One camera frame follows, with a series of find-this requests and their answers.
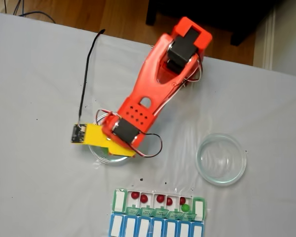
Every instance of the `white tablecloth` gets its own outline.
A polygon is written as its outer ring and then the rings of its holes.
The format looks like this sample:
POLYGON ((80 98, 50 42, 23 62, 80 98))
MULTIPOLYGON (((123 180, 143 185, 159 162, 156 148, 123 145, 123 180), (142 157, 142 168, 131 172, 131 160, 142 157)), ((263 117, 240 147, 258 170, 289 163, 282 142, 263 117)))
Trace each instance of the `white tablecloth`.
MULTIPOLYGON (((296 77, 204 58, 203 80, 151 128, 162 152, 107 166, 70 143, 94 36, 0 14, 0 236, 105 237, 114 189, 131 188, 204 197, 205 237, 296 237, 296 77), (213 132, 247 153, 233 186, 214 187, 196 170, 197 148, 213 132)), ((83 121, 119 108, 149 51, 99 37, 83 121)))

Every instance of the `petri dish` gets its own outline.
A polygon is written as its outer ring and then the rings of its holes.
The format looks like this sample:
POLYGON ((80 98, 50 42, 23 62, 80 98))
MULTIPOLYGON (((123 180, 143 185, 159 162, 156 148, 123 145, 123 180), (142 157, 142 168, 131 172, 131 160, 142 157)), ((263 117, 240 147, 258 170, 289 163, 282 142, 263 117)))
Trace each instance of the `petri dish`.
POLYGON ((200 175, 218 186, 237 182, 245 171, 246 163, 246 154, 238 141, 222 133, 205 137, 196 155, 200 175))
MULTIPOLYGON (((101 121, 106 117, 107 115, 102 115, 98 117, 98 123, 101 124, 101 121)), ((102 163, 104 164, 123 164, 128 161, 130 157, 125 156, 117 156, 117 155, 111 155, 109 154, 109 151, 107 148, 104 147, 96 147, 96 146, 90 146, 91 153, 102 163)))

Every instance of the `red pill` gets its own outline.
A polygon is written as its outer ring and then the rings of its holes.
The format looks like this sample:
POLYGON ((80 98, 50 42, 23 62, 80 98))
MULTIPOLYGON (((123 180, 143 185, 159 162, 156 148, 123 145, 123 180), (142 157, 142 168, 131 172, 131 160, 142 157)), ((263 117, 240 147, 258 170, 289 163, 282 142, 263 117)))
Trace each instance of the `red pill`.
POLYGON ((180 197, 180 205, 185 204, 185 201, 186 201, 185 197, 180 197))
POLYGON ((171 206, 173 203, 172 199, 170 197, 167 197, 167 206, 171 206))
POLYGON ((142 203, 146 203, 146 202, 148 201, 148 197, 147 197, 147 195, 142 194, 142 195, 140 196, 140 201, 141 201, 142 203))
POLYGON ((157 196, 157 202, 158 202, 158 203, 162 203, 163 201, 164 201, 164 195, 159 194, 159 195, 157 196))
POLYGON ((132 192, 131 196, 133 199, 137 199, 139 198, 139 192, 132 192))

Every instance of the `white wall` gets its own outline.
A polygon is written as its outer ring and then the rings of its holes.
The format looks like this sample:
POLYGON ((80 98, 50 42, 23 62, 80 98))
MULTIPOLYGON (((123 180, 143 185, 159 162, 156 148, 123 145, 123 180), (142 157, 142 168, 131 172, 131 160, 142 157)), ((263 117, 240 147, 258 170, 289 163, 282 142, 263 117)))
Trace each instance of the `white wall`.
POLYGON ((296 76, 296 0, 283 1, 258 27, 254 66, 296 76))

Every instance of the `black cable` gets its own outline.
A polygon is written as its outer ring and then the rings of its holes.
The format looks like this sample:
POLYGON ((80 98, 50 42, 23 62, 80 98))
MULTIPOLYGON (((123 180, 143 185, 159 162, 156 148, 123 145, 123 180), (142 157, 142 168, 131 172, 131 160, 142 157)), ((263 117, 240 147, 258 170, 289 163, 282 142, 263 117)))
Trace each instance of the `black cable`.
POLYGON ((95 41, 97 40, 99 35, 104 33, 104 31, 105 31, 105 29, 102 29, 97 33, 97 35, 95 36, 95 38, 94 38, 94 40, 92 42, 92 46, 91 46, 90 51, 89 51, 88 56, 87 56, 87 62, 86 62, 86 65, 85 65, 85 72, 84 72, 83 89, 82 89, 82 95, 81 95, 81 101, 80 101, 80 107, 79 107, 78 126, 80 124, 80 118, 81 118, 81 114, 82 114, 83 98, 84 98, 84 93, 85 93, 85 86, 87 84, 87 75, 88 75, 88 67, 89 67, 90 55, 91 55, 91 52, 93 50, 95 41))
POLYGON ((13 15, 16 15, 16 13, 17 13, 17 11, 18 11, 18 9, 19 9, 19 5, 20 5, 20 3, 21 3, 21 0, 19 0, 18 3, 16 4, 15 9, 14 9, 14 11, 13 11, 13 15))
POLYGON ((34 14, 34 13, 38 13, 38 14, 43 14, 45 16, 47 16, 53 23, 56 24, 56 22, 54 21, 53 18, 51 18, 50 15, 46 14, 45 12, 42 12, 42 11, 30 11, 30 12, 27 12, 27 13, 24 13, 24 14, 21 14, 19 16, 27 16, 27 15, 30 15, 30 14, 34 14))
POLYGON ((24 0, 22 2, 22 15, 24 15, 24 0))
POLYGON ((160 150, 156 153, 156 154, 154 154, 154 155, 145 155, 144 153, 142 153, 141 151, 139 151, 138 149, 136 149, 135 147, 133 147, 133 145, 131 145, 131 144, 129 144, 129 143, 127 143, 127 145, 134 151, 134 152, 136 152, 137 154, 139 154, 141 157, 144 157, 144 158, 152 158, 152 157, 155 157, 155 156, 157 156, 161 151, 162 151, 162 147, 163 147, 163 142, 162 142, 162 138, 158 135, 158 134, 156 134, 156 133, 144 133, 144 132, 142 132, 142 131, 140 131, 142 134, 144 134, 145 136, 147 136, 147 135, 154 135, 154 136, 157 136, 158 138, 159 138, 159 140, 160 140, 160 144, 161 144, 161 146, 160 146, 160 150))

